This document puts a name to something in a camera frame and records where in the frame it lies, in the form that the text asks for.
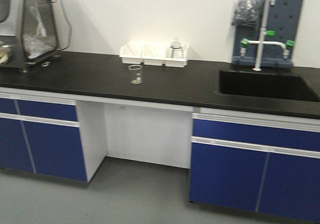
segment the faucet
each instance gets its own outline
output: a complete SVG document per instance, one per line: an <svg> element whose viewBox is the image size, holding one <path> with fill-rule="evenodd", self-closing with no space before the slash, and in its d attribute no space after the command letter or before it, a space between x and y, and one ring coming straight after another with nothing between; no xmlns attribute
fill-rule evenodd
<svg viewBox="0 0 320 224"><path fill-rule="evenodd" d="M265 44L271 44L271 45L278 45L283 49L283 58L287 59L290 53L290 49L293 48L294 46L294 41L292 40L287 40L286 43L281 43L281 42L275 42L275 41L265 41L265 37L273 37L275 35L274 31L272 30L267 30L267 21L268 21L268 14L269 14L269 7L270 5L275 5L276 0L265 0L264 3L264 10L263 10L263 18L261 22L261 27L260 27L260 34L259 34L259 40L248 40L246 38L243 38L241 41L241 57L244 57L246 53L246 47L249 44L257 44L258 49L256 53L256 59L255 59L255 65L253 70L254 71L261 71L261 60L262 60L262 53L263 53L263 47Z"/></svg>

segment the sink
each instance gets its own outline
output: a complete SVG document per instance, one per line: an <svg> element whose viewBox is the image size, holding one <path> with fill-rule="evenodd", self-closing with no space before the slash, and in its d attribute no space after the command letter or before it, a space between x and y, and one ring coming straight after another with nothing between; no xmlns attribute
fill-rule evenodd
<svg viewBox="0 0 320 224"><path fill-rule="evenodd" d="M222 94L320 102L301 76L220 70Z"/></svg>

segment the pegboard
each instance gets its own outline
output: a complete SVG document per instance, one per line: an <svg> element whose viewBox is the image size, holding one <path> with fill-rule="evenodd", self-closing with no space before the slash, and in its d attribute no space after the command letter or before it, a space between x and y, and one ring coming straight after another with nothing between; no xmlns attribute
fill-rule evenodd
<svg viewBox="0 0 320 224"><path fill-rule="evenodd" d="M270 5L269 14L267 19L267 29L274 30L274 37L265 37L265 41L278 41L281 43L285 43L288 39L295 40L296 32L299 24L300 12L302 7L303 0L276 0L275 5ZM234 41L234 49L233 49L233 64L240 65L252 65L252 61L250 62L241 62L240 58L240 47L241 40L243 38L248 38L249 40L258 40L259 32L260 32L260 24L262 21L261 11L259 26L257 25L256 29L248 28L248 27L236 27L235 33L235 41ZM250 44L246 49L246 59L244 60L255 60L257 54L256 44ZM292 67L291 57L293 50L290 51L290 55L287 61L283 60L283 50L278 45L264 45L263 46L263 56L262 56L262 64L261 66L281 66L279 63L287 63L281 67Z"/></svg>

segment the glass beaker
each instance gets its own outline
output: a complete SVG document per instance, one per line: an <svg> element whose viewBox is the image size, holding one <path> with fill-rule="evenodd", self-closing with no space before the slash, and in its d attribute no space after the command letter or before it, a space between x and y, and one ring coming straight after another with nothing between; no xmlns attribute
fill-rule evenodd
<svg viewBox="0 0 320 224"><path fill-rule="evenodd" d="M140 84L142 83L142 65L130 65L130 83L132 84Z"/></svg>

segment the green valve handle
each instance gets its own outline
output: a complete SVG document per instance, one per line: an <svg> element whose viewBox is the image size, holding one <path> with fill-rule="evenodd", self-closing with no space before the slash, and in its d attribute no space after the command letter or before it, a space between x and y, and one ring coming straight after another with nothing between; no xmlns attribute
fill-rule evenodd
<svg viewBox="0 0 320 224"><path fill-rule="evenodd" d="M275 33L275 31L273 31L273 30L267 30L266 33L265 33L265 35L266 35L267 37L274 37L275 34L276 34L276 33Z"/></svg>
<svg viewBox="0 0 320 224"><path fill-rule="evenodd" d="M241 47L246 48L249 45L249 40L247 38L243 38L241 40Z"/></svg>
<svg viewBox="0 0 320 224"><path fill-rule="evenodd" d="M294 47L294 45L295 45L295 42L293 41L293 40L287 40L286 42L285 42L285 47L287 48L287 49L292 49L293 47Z"/></svg>

